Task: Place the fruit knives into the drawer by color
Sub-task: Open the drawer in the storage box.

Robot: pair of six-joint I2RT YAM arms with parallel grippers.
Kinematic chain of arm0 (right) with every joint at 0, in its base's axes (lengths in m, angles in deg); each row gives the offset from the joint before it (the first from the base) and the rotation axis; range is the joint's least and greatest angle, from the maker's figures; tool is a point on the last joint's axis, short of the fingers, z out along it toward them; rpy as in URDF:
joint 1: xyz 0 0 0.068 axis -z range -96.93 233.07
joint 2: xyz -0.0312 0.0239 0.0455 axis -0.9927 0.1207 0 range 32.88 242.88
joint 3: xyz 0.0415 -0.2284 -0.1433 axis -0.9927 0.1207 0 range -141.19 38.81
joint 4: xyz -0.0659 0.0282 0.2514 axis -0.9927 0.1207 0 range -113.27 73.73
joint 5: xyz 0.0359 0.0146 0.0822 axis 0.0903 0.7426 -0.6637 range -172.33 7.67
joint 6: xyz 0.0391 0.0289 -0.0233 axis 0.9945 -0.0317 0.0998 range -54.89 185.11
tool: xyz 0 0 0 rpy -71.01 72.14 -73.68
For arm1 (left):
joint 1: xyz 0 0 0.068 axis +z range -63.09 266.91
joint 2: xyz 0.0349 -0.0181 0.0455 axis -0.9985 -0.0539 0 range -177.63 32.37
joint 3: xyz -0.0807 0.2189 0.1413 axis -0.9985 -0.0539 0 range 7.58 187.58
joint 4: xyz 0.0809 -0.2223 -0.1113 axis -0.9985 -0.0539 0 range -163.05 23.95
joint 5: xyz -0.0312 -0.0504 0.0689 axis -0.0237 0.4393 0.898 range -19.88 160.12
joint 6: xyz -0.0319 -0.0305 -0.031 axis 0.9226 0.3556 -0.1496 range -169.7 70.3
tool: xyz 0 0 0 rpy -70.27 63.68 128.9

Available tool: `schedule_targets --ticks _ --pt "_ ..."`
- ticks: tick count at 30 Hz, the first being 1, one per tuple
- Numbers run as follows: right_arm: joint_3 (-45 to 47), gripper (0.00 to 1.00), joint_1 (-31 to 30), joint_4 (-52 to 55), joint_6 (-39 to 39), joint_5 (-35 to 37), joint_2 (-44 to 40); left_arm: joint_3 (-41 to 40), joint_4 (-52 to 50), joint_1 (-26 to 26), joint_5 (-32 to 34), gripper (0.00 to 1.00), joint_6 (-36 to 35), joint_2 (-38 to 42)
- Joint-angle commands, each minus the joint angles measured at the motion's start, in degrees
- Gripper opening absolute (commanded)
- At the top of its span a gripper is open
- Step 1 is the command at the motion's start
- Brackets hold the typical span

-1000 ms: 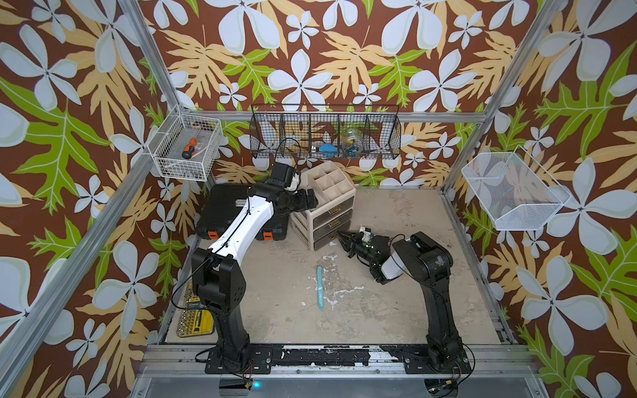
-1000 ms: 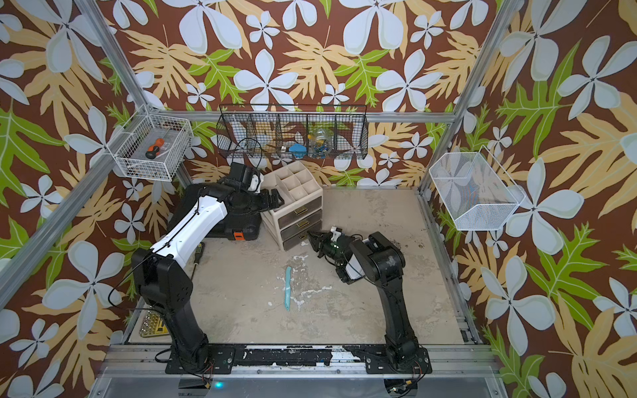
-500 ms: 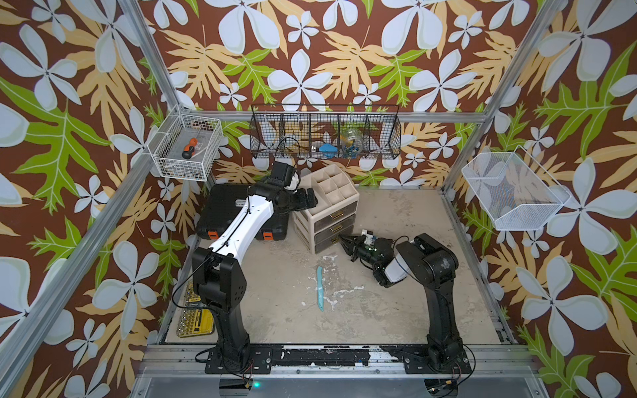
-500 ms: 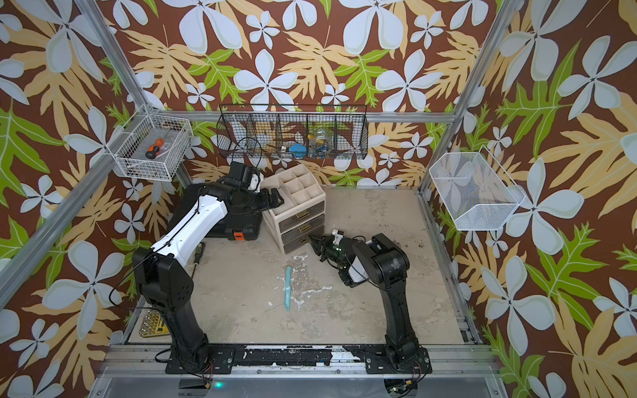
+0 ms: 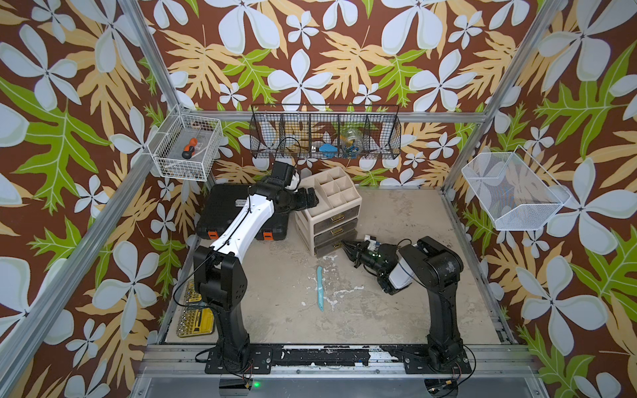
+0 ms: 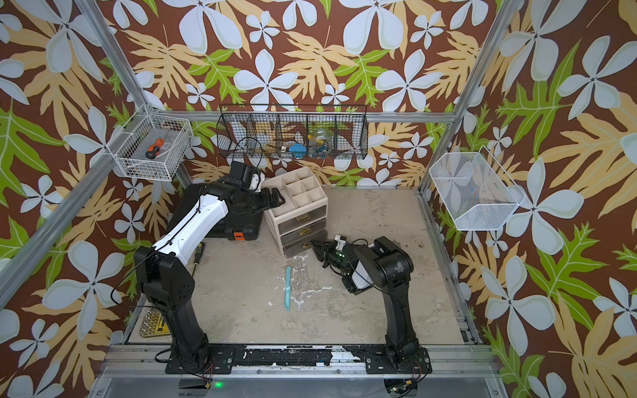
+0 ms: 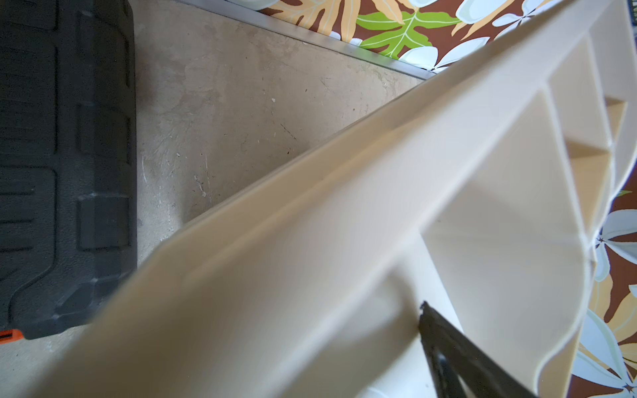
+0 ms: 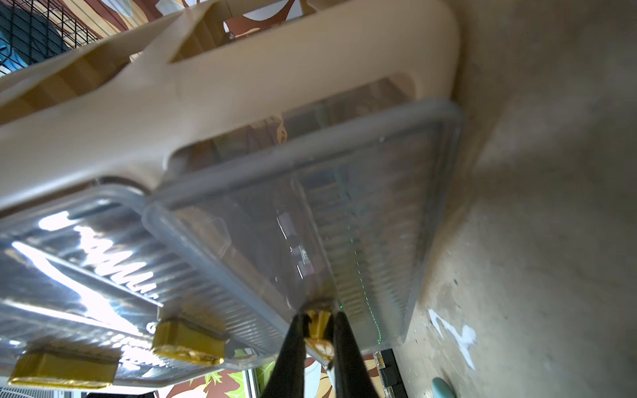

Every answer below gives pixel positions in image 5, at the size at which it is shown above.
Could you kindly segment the beige plastic drawer organizer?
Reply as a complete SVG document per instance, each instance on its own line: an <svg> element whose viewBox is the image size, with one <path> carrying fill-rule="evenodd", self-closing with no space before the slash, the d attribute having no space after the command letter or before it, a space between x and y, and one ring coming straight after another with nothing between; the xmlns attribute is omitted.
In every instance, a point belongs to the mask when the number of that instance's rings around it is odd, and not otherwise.
<svg viewBox="0 0 637 398"><path fill-rule="evenodd" d="M318 205L295 212L295 226L311 255L323 257L338 250L342 240L355 240L362 198L351 177L340 167L301 180L315 191Z"/></svg>

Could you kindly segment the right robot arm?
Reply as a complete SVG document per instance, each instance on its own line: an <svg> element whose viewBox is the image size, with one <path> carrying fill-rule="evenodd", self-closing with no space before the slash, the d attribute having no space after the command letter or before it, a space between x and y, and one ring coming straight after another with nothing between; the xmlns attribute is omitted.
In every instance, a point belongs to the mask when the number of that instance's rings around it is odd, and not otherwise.
<svg viewBox="0 0 637 398"><path fill-rule="evenodd" d="M464 355L456 310L456 293L464 264L453 250L430 236L417 242L410 239L397 244L366 240L344 240L341 247L356 268L372 274L382 291L396 295L411 284L426 290L431 325L426 352L427 365L441 371L454 366Z"/></svg>

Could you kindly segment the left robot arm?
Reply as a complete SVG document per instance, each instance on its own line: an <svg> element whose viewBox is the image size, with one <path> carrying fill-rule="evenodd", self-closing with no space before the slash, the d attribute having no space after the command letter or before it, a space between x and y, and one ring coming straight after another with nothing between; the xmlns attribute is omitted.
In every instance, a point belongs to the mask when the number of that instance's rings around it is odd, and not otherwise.
<svg viewBox="0 0 637 398"><path fill-rule="evenodd" d="M285 183L259 182L248 190L242 210L228 229L196 263L194 287L212 310L218 332L217 356L227 369L238 372L249 363L250 335L243 323L241 302L248 287L242 261L250 245L273 215L307 210L318 204L313 187L291 189Z"/></svg>

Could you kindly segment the blue fruit knife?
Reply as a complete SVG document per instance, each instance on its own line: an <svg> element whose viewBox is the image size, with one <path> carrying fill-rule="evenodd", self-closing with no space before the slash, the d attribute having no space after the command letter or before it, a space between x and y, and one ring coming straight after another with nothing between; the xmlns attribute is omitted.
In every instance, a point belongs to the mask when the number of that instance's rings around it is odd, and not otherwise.
<svg viewBox="0 0 637 398"><path fill-rule="evenodd" d="M321 312L324 311L324 289L323 289L323 267L318 266L316 270L316 292L317 292L317 305Z"/></svg>

